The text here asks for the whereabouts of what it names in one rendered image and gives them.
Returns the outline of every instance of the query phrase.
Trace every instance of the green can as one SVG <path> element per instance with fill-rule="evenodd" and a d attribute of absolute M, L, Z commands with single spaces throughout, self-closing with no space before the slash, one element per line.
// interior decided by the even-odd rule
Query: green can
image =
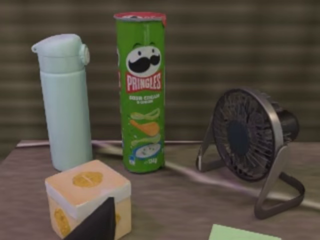
<path fill-rule="evenodd" d="M 117 32 L 123 164 L 150 173 L 165 164 L 166 15 L 114 15 Z"/>

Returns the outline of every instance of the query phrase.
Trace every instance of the brown tabletop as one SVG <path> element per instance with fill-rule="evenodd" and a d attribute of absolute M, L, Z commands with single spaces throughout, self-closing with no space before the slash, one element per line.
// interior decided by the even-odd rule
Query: brown tabletop
<path fill-rule="evenodd" d="M 166 159 L 193 168 L 198 147 L 168 146 Z M 320 201 L 320 143 L 293 143 L 290 147 L 293 154 L 286 172 L 303 182 L 307 199 Z M 320 238 L 320 212 L 298 207 L 257 220 L 253 216 L 255 199 L 243 193 L 191 182 L 168 169 L 132 174 L 119 160 L 100 159 L 132 182 L 133 230 L 123 240 L 207 240 L 212 224 L 283 240 Z M 1 240 L 59 239 L 51 229 L 44 185 L 44 179 L 55 173 L 48 147 L 15 149 L 0 165 Z M 206 174 L 235 179 L 227 169 Z"/>

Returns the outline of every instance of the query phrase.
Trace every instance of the metal stand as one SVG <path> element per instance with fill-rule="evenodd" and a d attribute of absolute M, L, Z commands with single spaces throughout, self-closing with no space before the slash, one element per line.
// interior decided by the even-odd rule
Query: metal stand
<path fill-rule="evenodd" d="M 207 128 L 204 140 L 202 142 L 202 145 L 199 149 L 199 152 L 196 158 L 196 168 L 200 172 L 207 172 L 207 171 L 218 169 L 225 166 L 225 163 L 221 159 L 211 160 L 208 162 L 203 161 L 204 154 L 206 153 L 210 143 L 213 141 L 213 131 L 212 131 L 211 123 L 212 123 L 212 118 L 210 120 L 209 127 Z M 278 151 L 274 159 L 273 165 L 271 167 L 271 170 L 269 172 L 269 175 L 266 178 L 265 183 L 261 189 L 260 195 L 255 203 L 254 215 L 257 219 L 262 220 L 262 219 L 266 219 L 271 216 L 274 216 L 276 214 L 282 213 L 286 210 L 299 206 L 303 201 L 305 197 L 304 185 L 294 177 L 289 176 L 286 173 L 282 172 L 287 159 L 288 159 L 288 147 L 284 145 Z M 299 195 L 291 200 L 272 206 L 269 209 L 264 209 L 263 203 L 267 199 L 268 194 L 273 188 L 273 186 L 275 185 L 277 179 L 280 179 L 286 184 L 295 188 L 299 192 Z"/>

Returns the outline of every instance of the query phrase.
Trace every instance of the pringles logo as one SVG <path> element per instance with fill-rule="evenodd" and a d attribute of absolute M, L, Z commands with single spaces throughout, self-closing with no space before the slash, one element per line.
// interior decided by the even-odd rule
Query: pringles logo
<path fill-rule="evenodd" d="M 125 76 L 127 93 L 162 90 L 162 72 L 159 71 L 161 53 L 154 43 L 149 46 L 136 43 L 125 62 L 128 71 Z"/>

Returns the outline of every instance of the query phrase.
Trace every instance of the striped background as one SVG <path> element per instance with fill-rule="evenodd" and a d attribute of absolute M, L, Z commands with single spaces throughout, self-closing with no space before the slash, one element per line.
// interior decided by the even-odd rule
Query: striped background
<path fill-rule="evenodd" d="M 75 33 L 89 46 L 92 136 L 120 139 L 113 14 L 167 14 L 166 136 L 201 140 L 217 97 L 265 91 L 299 118 L 298 140 L 320 140 L 320 3 L 307 0 L 0 1 L 0 155 L 16 139 L 46 139 L 32 44 Z"/>

